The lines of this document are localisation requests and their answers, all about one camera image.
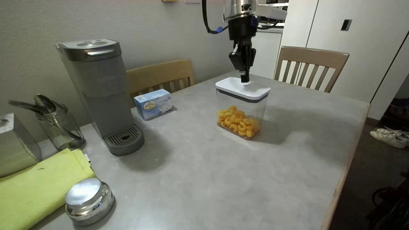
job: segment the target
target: glass jar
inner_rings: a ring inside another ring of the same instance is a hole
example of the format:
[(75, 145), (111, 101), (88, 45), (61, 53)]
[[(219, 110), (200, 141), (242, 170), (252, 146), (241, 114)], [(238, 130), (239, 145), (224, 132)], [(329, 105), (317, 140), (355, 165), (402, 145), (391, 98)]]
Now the glass jar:
[(42, 129), (57, 150), (81, 148), (85, 138), (74, 117), (63, 104), (57, 110), (44, 115), (37, 114)]
[(236, 77), (218, 81), (217, 125), (250, 140), (261, 130), (270, 89)]

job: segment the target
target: white container lid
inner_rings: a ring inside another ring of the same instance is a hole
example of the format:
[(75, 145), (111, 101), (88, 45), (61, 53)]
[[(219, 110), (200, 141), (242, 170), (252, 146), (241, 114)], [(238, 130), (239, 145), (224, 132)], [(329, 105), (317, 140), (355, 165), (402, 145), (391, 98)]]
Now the white container lid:
[(264, 87), (251, 81), (243, 83), (237, 77), (228, 77), (216, 82), (216, 89), (220, 93), (251, 103), (263, 100), (271, 90), (269, 87)]

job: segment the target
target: tissue box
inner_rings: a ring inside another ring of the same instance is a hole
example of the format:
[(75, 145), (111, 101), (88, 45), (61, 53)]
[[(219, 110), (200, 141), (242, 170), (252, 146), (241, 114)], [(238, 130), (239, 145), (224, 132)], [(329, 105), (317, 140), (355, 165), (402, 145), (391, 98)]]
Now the tissue box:
[(0, 116), (0, 178), (40, 161), (40, 147), (14, 113)]
[(144, 120), (166, 113), (172, 108), (171, 94), (164, 89), (136, 96), (133, 100)]

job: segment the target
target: drip tray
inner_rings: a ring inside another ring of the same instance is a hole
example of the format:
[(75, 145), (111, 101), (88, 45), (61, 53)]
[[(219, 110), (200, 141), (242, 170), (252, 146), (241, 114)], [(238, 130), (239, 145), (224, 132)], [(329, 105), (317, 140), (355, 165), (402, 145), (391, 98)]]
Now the drip tray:
[(144, 141), (142, 130), (135, 124), (104, 137), (105, 143), (112, 148), (126, 148)]

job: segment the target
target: table edge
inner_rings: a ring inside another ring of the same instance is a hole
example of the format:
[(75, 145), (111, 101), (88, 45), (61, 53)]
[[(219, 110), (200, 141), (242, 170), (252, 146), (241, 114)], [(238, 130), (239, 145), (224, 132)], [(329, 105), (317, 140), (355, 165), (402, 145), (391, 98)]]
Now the table edge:
[(344, 166), (341, 177), (339, 178), (337, 186), (335, 187), (335, 191), (334, 191), (333, 197), (331, 199), (331, 203), (328, 206), (328, 209), (327, 209), (327, 212), (325, 214), (324, 220), (322, 221), (320, 230), (328, 230), (329, 227), (331, 226), (331, 222), (332, 222), (332, 219), (334, 217), (335, 209), (337, 207), (339, 198), (341, 196), (342, 188), (344, 187), (346, 176), (347, 176), (349, 168), (351, 166), (352, 159), (353, 159), (353, 157), (355, 155), (355, 151), (356, 151), (356, 148), (358, 146), (359, 139), (360, 139), (362, 131), (364, 129), (366, 117), (368, 116), (370, 107), (371, 107), (371, 104), (368, 104), (366, 106), (364, 117), (361, 120), (360, 132), (358, 132), (358, 134), (357, 134), (357, 136), (355, 138), (355, 143), (352, 146), (352, 148), (350, 149), (350, 152), (348, 153), (347, 163)]

